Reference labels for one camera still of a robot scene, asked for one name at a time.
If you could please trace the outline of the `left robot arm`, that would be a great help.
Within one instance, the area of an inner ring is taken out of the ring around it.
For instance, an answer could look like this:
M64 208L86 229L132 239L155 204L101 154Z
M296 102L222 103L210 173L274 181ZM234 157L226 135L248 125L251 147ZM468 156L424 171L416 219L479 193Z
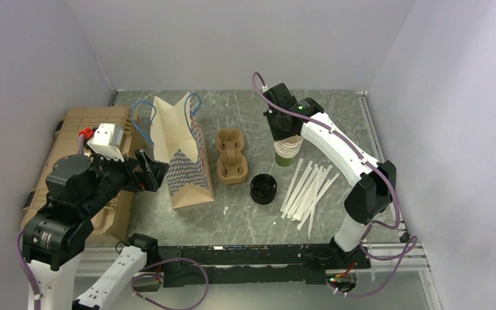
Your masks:
M55 162L46 177L47 201L19 235L31 309L107 309L134 275L160 262L155 238L133 234L96 283L73 295L76 271L94 226L93 217L121 191L157 191L169 164L138 149L133 158L73 154Z

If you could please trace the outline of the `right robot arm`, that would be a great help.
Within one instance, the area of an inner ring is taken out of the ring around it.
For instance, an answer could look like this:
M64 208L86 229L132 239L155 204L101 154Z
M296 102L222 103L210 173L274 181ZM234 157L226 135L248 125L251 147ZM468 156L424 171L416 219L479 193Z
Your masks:
M268 105L264 116L273 139L303 137L328 157L352 187L344 202L346 218L332 238L330 250L333 265L345 268L354 261L374 217L393 202L397 168L356 146L314 99L296 99L283 83L260 90Z

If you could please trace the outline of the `stack of paper cups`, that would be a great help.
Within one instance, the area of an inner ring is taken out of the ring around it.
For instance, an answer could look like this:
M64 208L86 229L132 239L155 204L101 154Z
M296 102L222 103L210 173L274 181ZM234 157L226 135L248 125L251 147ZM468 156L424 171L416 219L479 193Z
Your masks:
M288 167L299 153L303 140L303 137L296 135L274 142L276 164Z

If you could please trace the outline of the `patterned paper bag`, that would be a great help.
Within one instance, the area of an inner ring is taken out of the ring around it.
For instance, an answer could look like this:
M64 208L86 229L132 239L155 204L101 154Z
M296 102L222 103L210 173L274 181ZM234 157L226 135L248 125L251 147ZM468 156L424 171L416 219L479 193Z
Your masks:
M135 123L134 127L150 143L155 161L167 163L165 174L172 209L179 209L214 201L209 160L205 138L197 113L202 99L188 92L176 104L154 97L153 101L140 100L130 112L140 105L151 109L150 130L145 133Z

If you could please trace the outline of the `pile of wrapped straws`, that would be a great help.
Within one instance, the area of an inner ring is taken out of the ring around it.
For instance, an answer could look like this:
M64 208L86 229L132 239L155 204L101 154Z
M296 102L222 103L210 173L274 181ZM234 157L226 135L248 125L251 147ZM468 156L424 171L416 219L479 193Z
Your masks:
M330 175L332 170L332 165L323 166L299 159L280 206L280 217L296 222L299 231L305 227L308 238L311 238L315 225L318 202L338 178L338 174Z

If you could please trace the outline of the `stack of black lids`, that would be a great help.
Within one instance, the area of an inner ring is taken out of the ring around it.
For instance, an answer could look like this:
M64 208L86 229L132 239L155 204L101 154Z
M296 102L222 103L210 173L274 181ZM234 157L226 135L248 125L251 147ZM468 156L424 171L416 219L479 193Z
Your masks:
M277 192L277 182L269 174L257 174L250 183L250 196L259 205L270 204Z

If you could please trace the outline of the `cardboard cup carrier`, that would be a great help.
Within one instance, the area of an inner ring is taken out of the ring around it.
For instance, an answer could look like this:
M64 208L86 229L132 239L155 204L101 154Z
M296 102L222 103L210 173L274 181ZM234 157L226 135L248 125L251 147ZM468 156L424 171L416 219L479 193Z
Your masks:
M237 128L224 128L216 134L218 179L225 185L243 183L247 180L248 166L244 156L245 139Z

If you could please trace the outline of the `tan hard case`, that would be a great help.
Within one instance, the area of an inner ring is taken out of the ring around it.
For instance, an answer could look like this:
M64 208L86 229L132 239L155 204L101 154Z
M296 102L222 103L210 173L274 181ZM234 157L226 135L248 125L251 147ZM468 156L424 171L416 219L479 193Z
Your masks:
M119 153L124 158L135 158L135 150L144 146L141 134L134 124L137 112L130 107L73 107L61 120L55 132L55 142L48 155L40 179L28 195L20 227L25 225L47 204L47 198L57 198L65 205L60 215L81 216L76 200L86 200L94 193L100 169L92 164L89 149L79 153L79 134L86 128L97 129L102 123L116 124L122 136ZM127 239L133 193L121 191L92 217L93 231L87 244L117 243Z

